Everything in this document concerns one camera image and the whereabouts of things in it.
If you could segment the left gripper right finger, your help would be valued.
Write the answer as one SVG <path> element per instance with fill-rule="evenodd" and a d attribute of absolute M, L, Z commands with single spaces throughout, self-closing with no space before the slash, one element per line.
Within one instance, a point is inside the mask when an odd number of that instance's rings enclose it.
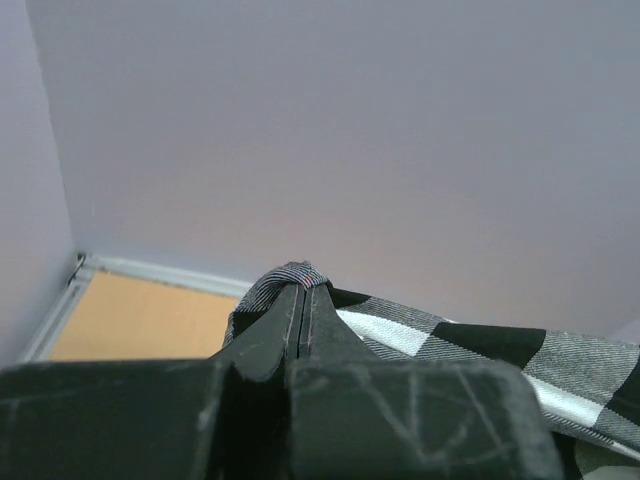
<path fill-rule="evenodd" d="M 313 287 L 305 294 L 298 358 L 324 363 L 378 360 L 339 317 L 325 284 Z"/>

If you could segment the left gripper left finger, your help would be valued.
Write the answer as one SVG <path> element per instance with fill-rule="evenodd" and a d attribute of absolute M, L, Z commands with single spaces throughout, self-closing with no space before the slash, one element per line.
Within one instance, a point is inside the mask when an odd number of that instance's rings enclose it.
<path fill-rule="evenodd" d="M 233 366 L 241 378 L 265 383 L 279 376 L 290 358 L 298 356 L 305 289 L 289 284 L 271 308 L 211 359 Z"/>

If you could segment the black white checkered shirt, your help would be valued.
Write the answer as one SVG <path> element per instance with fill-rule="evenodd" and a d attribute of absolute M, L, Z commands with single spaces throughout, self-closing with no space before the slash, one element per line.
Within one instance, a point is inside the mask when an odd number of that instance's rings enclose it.
<path fill-rule="evenodd" d="M 384 360 L 498 360 L 533 386 L 568 479 L 639 476 L 639 347 L 590 335 L 454 322 L 329 287 L 341 320 Z"/>

